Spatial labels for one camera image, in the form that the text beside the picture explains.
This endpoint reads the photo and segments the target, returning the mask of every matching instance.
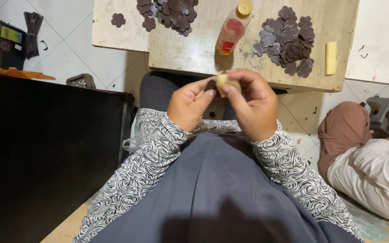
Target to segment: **white shirt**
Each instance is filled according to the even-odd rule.
[[[389,219],[389,141],[370,139],[337,157],[328,169],[331,185]]]

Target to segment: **black and white swirl pattern shirt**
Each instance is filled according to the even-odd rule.
[[[82,219],[73,243],[89,242],[148,194],[180,155],[180,145],[191,136],[206,132],[242,132],[236,120],[202,120],[193,133],[187,133],[175,125],[165,112],[152,109],[140,110],[140,129],[142,145],[102,187]],[[344,203],[309,167],[308,161],[298,153],[278,121],[274,135],[253,143],[253,151],[266,174],[293,194],[316,221],[336,224],[361,240]]]

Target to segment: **fingernail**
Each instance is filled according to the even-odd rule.
[[[216,96],[216,91],[215,91],[215,90],[209,90],[209,91],[207,91],[207,93],[208,93],[212,98],[214,98],[214,96]]]
[[[229,89],[229,87],[227,85],[223,86],[222,89],[226,93],[230,91],[230,89]]]

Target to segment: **gray stool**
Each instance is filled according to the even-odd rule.
[[[389,111],[389,98],[371,97],[367,99],[370,106],[370,130],[373,138],[388,138],[388,119],[385,117]]]

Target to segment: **person's left hand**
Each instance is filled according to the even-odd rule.
[[[169,102],[168,117],[186,132],[192,132],[201,122],[202,115],[216,96],[215,90],[204,92],[205,86],[215,76],[189,83],[175,91]]]

